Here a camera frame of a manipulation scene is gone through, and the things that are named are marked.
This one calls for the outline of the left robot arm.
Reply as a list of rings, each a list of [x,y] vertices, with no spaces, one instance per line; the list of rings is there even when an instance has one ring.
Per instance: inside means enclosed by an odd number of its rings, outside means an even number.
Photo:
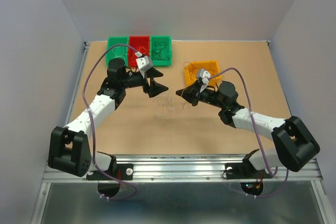
[[[124,60],[109,61],[107,76],[91,103],[72,122],[64,127],[57,126],[51,132],[48,154],[50,168],[82,177],[97,170],[95,144],[96,128],[122,103],[126,89],[141,87],[153,98],[168,88],[155,81],[163,73],[153,67],[148,56],[136,59],[138,71],[127,71]]]

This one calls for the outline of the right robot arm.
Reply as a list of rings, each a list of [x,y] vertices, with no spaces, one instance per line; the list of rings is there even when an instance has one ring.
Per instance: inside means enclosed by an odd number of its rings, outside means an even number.
[[[196,81],[177,90],[176,95],[192,106],[203,102],[218,107],[219,118],[225,125],[273,141],[274,148],[265,150],[260,147],[245,156],[241,170],[248,177],[255,176],[260,170],[280,166],[298,172],[320,152],[319,144],[299,117],[280,119],[250,111],[237,102],[238,93],[231,82],[223,81],[217,90],[213,90]]]

